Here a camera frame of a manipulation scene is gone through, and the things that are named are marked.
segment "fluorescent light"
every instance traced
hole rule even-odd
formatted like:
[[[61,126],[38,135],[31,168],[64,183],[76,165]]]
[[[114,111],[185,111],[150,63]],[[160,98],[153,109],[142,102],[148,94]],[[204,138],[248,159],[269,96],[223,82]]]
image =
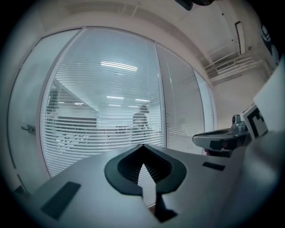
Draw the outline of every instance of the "fluorescent light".
[[[148,100],[136,99],[138,102],[149,102]]]
[[[109,96],[107,96],[107,98],[124,99],[124,98],[120,98],[120,97],[109,97]]]
[[[240,45],[240,54],[245,54],[245,40],[244,40],[244,29],[242,27],[242,23],[240,21],[235,23],[236,26],[236,32],[239,39],[239,45]]]
[[[126,64],[117,63],[117,62],[109,62],[109,61],[101,61],[101,66],[111,66],[111,67],[117,67],[121,69],[132,70],[132,71],[137,71],[138,69],[135,66],[126,65]]]

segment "window blinds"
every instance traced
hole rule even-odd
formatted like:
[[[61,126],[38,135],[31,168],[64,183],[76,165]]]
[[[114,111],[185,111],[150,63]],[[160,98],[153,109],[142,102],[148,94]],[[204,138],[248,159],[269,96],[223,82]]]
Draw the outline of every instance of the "window blinds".
[[[164,146],[161,80],[152,41],[105,28],[81,32],[54,66],[41,105],[41,145],[51,176],[115,148]]]
[[[202,149],[192,137],[204,132],[203,108],[193,69],[178,56],[157,45],[162,72],[167,123],[167,148],[194,154]]]
[[[204,113],[204,126],[205,132],[213,131],[214,130],[214,113],[213,113],[213,106],[210,97],[210,87],[208,86],[207,82],[202,78],[202,76],[194,70],[199,91],[201,94],[202,104],[203,104],[203,113]]]

